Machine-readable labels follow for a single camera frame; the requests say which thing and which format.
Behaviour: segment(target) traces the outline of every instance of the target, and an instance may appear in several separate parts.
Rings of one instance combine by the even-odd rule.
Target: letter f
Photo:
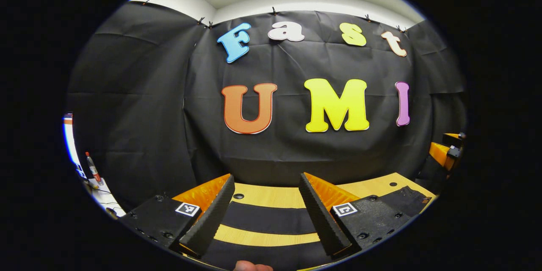
[[[239,24],[233,30],[230,30],[226,34],[223,34],[216,42],[222,43],[226,52],[228,53],[228,58],[226,59],[227,63],[232,63],[242,55],[245,55],[248,52],[247,46],[242,46],[240,42],[248,43],[250,37],[244,30],[248,30],[250,24],[244,22]]]

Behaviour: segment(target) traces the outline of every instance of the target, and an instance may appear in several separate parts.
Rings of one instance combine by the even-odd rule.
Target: black stripe
[[[242,246],[213,240],[201,260],[226,270],[233,270],[238,260],[269,265],[273,271],[292,271],[331,263],[320,242],[292,246]]]
[[[300,235],[316,232],[306,209],[258,207],[235,201],[230,203],[222,224],[269,234]]]

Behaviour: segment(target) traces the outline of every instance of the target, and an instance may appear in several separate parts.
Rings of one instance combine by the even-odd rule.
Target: white desk
[[[103,178],[101,178],[101,179],[103,181],[103,185],[99,185],[96,182],[96,179],[94,179],[94,178],[89,179],[89,182],[91,182],[94,185],[99,186],[100,190],[110,192],[110,193],[108,194],[106,192],[102,192],[102,191],[95,190],[95,189],[91,188],[92,196],[94,197],[96,202],[101,205],[101,207],[104,209],[104,211],[105,211],[106,207],[109,207],[109,208],[111,208],[111,209],[113,209],[115,211],[115,213],[116,213],[116,215],[118,217],[123,217],[124,215],[126,215],[126,213],[120,207],[118,202],[116,202],[116,199],[113,196],[113,194],[111,194],[111,191],[107,187],[107,183],[105,182],[105,179],[103,179]]]

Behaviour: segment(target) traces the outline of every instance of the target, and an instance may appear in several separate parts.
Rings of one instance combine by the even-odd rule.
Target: black fabric backdrop
[[[275,22],[297,22],[303,41],[272,41]],[[231,64],[218,37],[247,22],[249,52]],[[361,27],[364,47],[346,44],[339,24]],[[380,35],[401,40],[395,55]],[[338,96],[350,79],[367,83],[368,130],[308,133],[310,92],[325,78]],[[395,82],[410,86],[410,124],[395,124]],[[225,126],[225,86],[243,85],[243,117],[253,120],[253,87],[275,83],[273,119],[259,134]],[[458,61],[428,22],[407,32],[363,18],[313,11],[259,14],[208,28],[158,5],[127,3],[90,39],[68,89],[80,159],[89,151],[125,209],[154,194],[176,196],[225,173],[236,182],[297,186],[300,172],[335,184],[398,172],[414,179],[431,141],[466,128]],[[83,168],[88,171],[85,162]]]

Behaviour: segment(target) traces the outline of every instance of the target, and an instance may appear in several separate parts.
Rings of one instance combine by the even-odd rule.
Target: screw hole
[[[169,233],[169,232],[164,232],[162,233],[162,235],[165,237],[165,238],[168,238],[168,239],[173,239],[174,236],[173,234]]]

